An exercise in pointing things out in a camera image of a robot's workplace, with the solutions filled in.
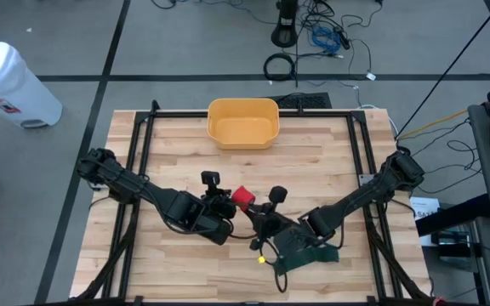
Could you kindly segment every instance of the black metal frame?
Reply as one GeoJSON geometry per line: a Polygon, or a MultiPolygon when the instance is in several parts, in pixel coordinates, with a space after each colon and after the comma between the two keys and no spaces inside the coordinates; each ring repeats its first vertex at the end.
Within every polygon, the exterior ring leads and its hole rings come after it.
{"type": "MultiPolygon", "coordinates": [[[[207,117],[208,113],[205,110],[199,110],[199,111],[159,111],[159,106],[156,101],[152,102],[152,108],[150,111],[141,111],[137,112],[135,114],[134,118],[134,129],[132,132],[132,138],[130,141],[130,146],[129,146],[129,151],[128,151],[128,160],[126,163],[126,168],[128,170],[131,170],[134,165],[134,158],[135,158],[135,153],[137,150],[137,142],[139,138],[139,133],[140,133],[140,128],[141,124],[143,122],[146,122],[147,126],[145,129],[145,139],[143,142],[143,150],[141,153],[141,158],[140,158],[140,169],[139,169],[139,175],[144,175],[145,170],[146,170],[146,163],[148,160],[148,155],[149,155],[149,148],[151,145],[151,139],[152,139],[152,129],[154,126],[154,121],[156,118],[204,118],[207,117]]],[[[356,129],[355,129],[355,122],[359,123],[360,129],[361,129],[361,134],[362,134],[362,140],[364,142],[364,147],[366,151],[366,158],[367,158],[367,163],[368,163],[368,170],[370,173],[376,173],[376,167],[375,167],[375,161],[373,159],[373,149],[372,149],[372,144],[370,142],[369,138],[369,133],[368,133],[368,126],[367,126],[367,121],[366,121],[366,116],[363,110],[351,110],[351,111],[341,111],[341,110],[280,110],[280,117],[333,117],[333,118],[344,118],[347,122],[347,127],[349,131],[349,137],[350,137],[350,146],[351,150],[353,153],[353,160],[355,163],[355,169],[356,169],[356,178],[357,178],[357,183],[360,184],[359,181],[359,175],[364,174],[363,169],[362,169],[362,163],[361,163],[361,155],[359,152],[359,147],[358,147],[358,140],[356,138],[356,129]]],[[[126,212],[126,206],[130,205],[132,206],[132,214],[130,217],[130,223],[128,226],[128,230],[131,230],[133,233],[133,237],[135,237],[135,233],[137,231],[137,220],[139,218],[139,212],[140,212],[140,201],[134,202],[134,203],[129,203],[129,204],[124,204],[120,203],[118,210],[117,210],[117,215],[116,215],[116,222],[115,222],[115,228],[113,230],[113,237],[111,239],[111,253],[115,252],[117,249],[118,242],[120,241],[120,236],[122,233],[122,226],[123,226],[123,220],[124,220],[124,215],[126,212]]],[[[384,208],[382,203],[377,203],[376,204],[377,211],[379,214],[379,226],[381,228],[381,233],[383,236],[383,239],[385,241],[386,246],[389,248],[390,253],[394,254],[394,250],[392,247],[392,242],[390,239],[390,232],[389,232],[389,225],[387,222],[387,218],[384,215],[384,208]]],[[[370,209],[370,206],[366,206],[363,208],[363,213],[364,213],[364,221],[367,224],[373,225],[373,215],[370,209]]],[[[369,230],[376,230],[375,226],[367,226],[366,227],[367,232],[369,233],[369,230]]],[[[370,247],[370,253],[371,253],[371,259],[372,259],[372,266],[373,266],[373,276],[375,280],[375,285],[376,285],[376,290],[378,293],[378,299],[383,299],[387,298],[386,291],[385,291],[385,284],[383,281],[383,271],[381,269],[381,262],[379,260],[379,252],[376,246],[368,239],[369,247],[370,247]]],[[[142,302],[142,298],[138,297],[136,298],[136,301],[133,303],[125,303],[125,298],[127,294],[127,289],[128,289],[128,280],[129,280],[129,273],[131,270],[131,264],[132,264],[132,258],[133,258],[133,250],[134,250],[134,238],[128,240],[126,252],[124,255],[124,261],[123,261],[123,266],[122,266],[122,275],[121,275],[121,280],[119,284],[119,290],[118,290],[118,295],[117,297],[110,297],[111,296],[111,285],[112,285],[112,279],[114,276],[114,271],[112,271],[107,279],[105,280],[105,283],[103,285],[103,290],[101,293],[101,300],[106,300],[109,302],[109,304],[119,304],[119,305],[124,305],[124,304],[129,304],[129,305],[156,305],[156,306],[161,306],[164,304],[171,304],[171,305],[194,305],[194,306],[202,306],[205,303],[145,303],[142,302]]],[[[395,298],[402,298],[402,289],[400,286],[400,282],[398,280],[398,277],[393,273],[393,271],[390,269],[390,279],[391,283],[393,286],[393,291],[395,294],[395,298]]],[[[68,302],[64,303],[54,303],[54,305],[86,305],[88,303],[85,300],[71,300],[68,302]]],[[[268,304],[282,304],[282,303],[262,303],[263,305],[268,305],[268,304]]],[[[323,304],[330,304],[330,305],[352,305],[352,306],[358,306],[358,305],[372,305],[376,304],[375,298],[374,297],[368,297],[368,302],[366,303],[323,303],[323,304]]],[[[242,305],[242,303],[217,303],[218,306],[235,306],[235,305],[242,305]]]]}

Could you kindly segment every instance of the green cloth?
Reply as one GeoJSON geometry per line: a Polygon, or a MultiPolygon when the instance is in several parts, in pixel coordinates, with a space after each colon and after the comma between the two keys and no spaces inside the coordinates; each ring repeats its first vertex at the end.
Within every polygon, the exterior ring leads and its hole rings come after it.
{"type": "Polygon", "coordinates": [[[313,263],[337,263],[339,261],[338,249],[336,246],[326,245],[324,247],[307,247],[295,252],[285,258],[278,258],[273,264],[277,275],[281,276],[286,272],[299,268],[303,265],[313,263]]]}

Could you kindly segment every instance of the red object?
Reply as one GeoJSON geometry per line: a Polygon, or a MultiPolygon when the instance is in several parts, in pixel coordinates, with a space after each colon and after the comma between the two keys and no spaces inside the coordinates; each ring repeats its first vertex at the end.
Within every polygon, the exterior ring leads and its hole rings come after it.
{"type": "Polygon", "coordinates": [[[246,190],[245,187],[239,186],[234,194],[231,195],[231,200],[245,212],[248,209],[248,205],[253,204],[256,198],[249,190],[246,190]]]}

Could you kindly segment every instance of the white bin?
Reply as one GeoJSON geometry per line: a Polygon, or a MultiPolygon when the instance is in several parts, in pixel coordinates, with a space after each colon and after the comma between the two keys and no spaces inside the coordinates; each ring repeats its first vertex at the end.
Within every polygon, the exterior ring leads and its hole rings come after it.
{"type": "Polygon", "coordinates": [[[31,73],[15,48],[0,42],[0,115],[22,128],[54,125],[61,103],[31,73]]]}

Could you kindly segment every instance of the white paper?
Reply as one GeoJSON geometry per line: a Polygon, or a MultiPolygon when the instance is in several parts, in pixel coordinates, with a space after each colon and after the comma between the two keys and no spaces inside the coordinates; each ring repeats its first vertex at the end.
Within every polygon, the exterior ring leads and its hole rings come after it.
{"type": "MultiPolygon", "coordinates": [[[[412,196],[409,201],[415,210],[415,220],[419,220],[426,216],[430,216],[432,213],[437,213],[438,208],[440,208],[440,202],[438,199],[421,198],[417,196],[412,196]]],[[[430,235],[420,237],[421,246],[423,247],[435,247],[436,245],[432,243],[430,235]]]]}

